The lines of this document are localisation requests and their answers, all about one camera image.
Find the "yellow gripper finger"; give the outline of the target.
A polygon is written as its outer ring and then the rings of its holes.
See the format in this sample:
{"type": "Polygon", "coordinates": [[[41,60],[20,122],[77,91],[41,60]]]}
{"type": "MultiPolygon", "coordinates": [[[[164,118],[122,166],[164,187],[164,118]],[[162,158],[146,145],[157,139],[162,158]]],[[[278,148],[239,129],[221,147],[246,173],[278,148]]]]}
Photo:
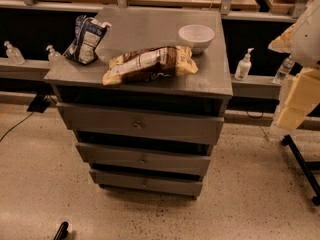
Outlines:
{"type": "Polygon", "coordinates": [[[276,125],[284,130],[295,130],[319,104],[320,70],[303,68],[292,80],[276,125]]]}
{"type": "Polygon", "coordinates": [[[294,24],[288,27],[280,36],[272,40],[268,49],[278,53],[291,53],[291,36],[294,29],[294,24]]]}

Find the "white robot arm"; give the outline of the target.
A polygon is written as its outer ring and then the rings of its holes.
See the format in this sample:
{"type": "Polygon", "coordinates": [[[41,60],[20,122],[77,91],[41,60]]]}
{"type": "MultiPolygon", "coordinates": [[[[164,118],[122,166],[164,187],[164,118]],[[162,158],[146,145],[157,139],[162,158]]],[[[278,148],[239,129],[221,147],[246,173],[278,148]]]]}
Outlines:
{"type": "Polygon", "coordinates": [[[320,0],[309,0],[297,21],[268,48],[289,53],[302,66],[275,123],[282,131],[293,131],[320,104],[320,0]]]}

